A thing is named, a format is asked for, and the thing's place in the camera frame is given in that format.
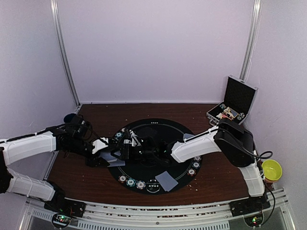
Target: brown wooden tabletop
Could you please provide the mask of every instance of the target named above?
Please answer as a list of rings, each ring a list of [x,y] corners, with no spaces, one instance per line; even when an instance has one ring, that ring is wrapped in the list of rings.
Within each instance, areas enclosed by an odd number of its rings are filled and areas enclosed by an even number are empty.
[[[79,114],[92,123],[102,137],[113,136],[125,125],[145,118],[164,118],[179,122],[194,134],[210,125],[206,112],[214,104],[89,104]],[[169,206],[206,204],[248,196],[240,170],[222,153],[203,156],[199,173],[186,187],[164,195],[143,195],[123,187],[107,168],[85,166],[83,157],[60,152],[49,180],[65,190],[68,198],[131,206]]]

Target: robotic arm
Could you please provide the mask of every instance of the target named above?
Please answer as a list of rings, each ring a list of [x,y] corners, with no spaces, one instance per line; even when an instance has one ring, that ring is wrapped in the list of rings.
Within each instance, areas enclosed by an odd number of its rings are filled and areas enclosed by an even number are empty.
[[[175,143],[157,143],[154,138],[140,138],[132,130],[123,130],[123,141],[100,138],[88,142],[87,131],[94,132],[89,122],[78,115],[71,116],[66,124],[49,127],[41,132],[0,140],[0,193],[13,192],[37,197],[49,202],[56,210],[65,210],[65,193],[52,182],[40,181],[19,174],[7,166],[15,161],[55,150],[70,151],[86,158],[90,167],[108,166],[100,157],[101,150],[126,161],[156,161],[165,167],[184,162],[195,156],[212,152],[223,152],[228,160],[238,167],[248,186],[251,197],[264,194],[263,171],[253,153],[252,134],[229,119],[223,119],[218,126],[208,131]]]

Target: case lid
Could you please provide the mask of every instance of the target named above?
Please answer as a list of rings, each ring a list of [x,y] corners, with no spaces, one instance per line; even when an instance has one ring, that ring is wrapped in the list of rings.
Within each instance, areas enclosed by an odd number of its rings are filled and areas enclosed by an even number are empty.
[[[228,77],[224,103],[239,113],[248,114],[257,88],[250,87],[243,80]]]

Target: yellow bowl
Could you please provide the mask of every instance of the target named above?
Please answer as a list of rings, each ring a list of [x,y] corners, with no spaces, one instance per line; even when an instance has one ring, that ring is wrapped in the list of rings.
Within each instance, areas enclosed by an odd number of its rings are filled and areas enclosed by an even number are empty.
[[[274,160],[266,160],[262,163],[262,168],[264,170],[265,178],[273,182],[278,181],[283,174],[282,167],[277,161]]]

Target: open aluminum case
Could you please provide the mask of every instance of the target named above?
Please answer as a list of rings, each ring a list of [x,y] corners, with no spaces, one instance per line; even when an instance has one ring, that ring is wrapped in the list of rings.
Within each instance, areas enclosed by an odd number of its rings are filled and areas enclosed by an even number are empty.
[[[257,89],[257,87],[247,85],[243,80],[229,75],[224,101],[207,112],[209,123],[212,126],[218,124],[221,118],[217,116],[225,108],[230,107],[237,114],[233,121],[239,125],[242,124],[249,114]]]

